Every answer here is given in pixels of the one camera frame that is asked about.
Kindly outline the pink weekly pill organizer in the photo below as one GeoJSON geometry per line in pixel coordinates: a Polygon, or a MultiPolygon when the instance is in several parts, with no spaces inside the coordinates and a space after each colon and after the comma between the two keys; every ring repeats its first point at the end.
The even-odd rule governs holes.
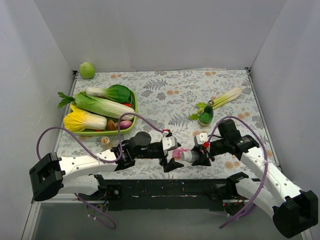
{"type": "Polygon", "coordinates": [[[189,151],[189,149],[184,149],[183,147],[178,147],[172,151],[172,157],[175,159],[180,159],[183,152],[189,151]]]}

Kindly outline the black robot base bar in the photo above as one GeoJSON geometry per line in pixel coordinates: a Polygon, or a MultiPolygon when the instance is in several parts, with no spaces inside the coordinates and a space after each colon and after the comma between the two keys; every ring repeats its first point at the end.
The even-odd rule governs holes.
{"type": "Polygon", "coordinates": [[[105,180],[86,201],[105,203],[109,211],[204,209],[233,215],[248,202],[232,193],[226,179],[105,180]]]}

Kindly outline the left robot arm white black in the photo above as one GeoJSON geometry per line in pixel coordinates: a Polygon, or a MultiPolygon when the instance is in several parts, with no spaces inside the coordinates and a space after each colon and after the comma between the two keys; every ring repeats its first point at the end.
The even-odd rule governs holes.
{"type": "Polygon", "coordinates": [[[140,131],[116,147],[94,155],[59,157],[46,154],[30,170],[33,200],[42,202],[58,194],[82,194],[101,200],[108,192],[101,173],[131,168],[137,159],[158,159],[164,172],[182,168],[182,163],[169,158],[169,152],[180,147],[170,133],[152,142],[149,133],[140,131]]]}

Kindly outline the white pill bottle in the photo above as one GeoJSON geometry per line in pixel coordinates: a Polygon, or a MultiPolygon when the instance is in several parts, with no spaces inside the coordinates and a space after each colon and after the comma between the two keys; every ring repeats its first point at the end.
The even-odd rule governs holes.
{"type": "Polygon", "coordinates": [[[187,151],[181,152],[180,159],[188,163],[194,163],[195,161],[200,159],[200,155],[196,151],[187,150],[187,151]]]}

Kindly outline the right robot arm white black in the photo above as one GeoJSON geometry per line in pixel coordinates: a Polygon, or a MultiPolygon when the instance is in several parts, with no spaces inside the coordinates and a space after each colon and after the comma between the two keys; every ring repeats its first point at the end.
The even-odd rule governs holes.
{"type": "Polygon", "coordinates": [[[276,229],[286,238],[292,238],[319,222],[319,200],[316,194],[304,191],[290,181],[273,163],[262,144],[250,135],[242,136],[232,119],[217,126],[220,139],[210,141],[206,133],[194,137],[190,162],[210,166],[215,156],[229,153],[236,156],[260,180],[254,182],[243,172],[229,176],[225,190],[232,199],[248,199],[247,207],[255,205],[265,211],[276,229]]]}

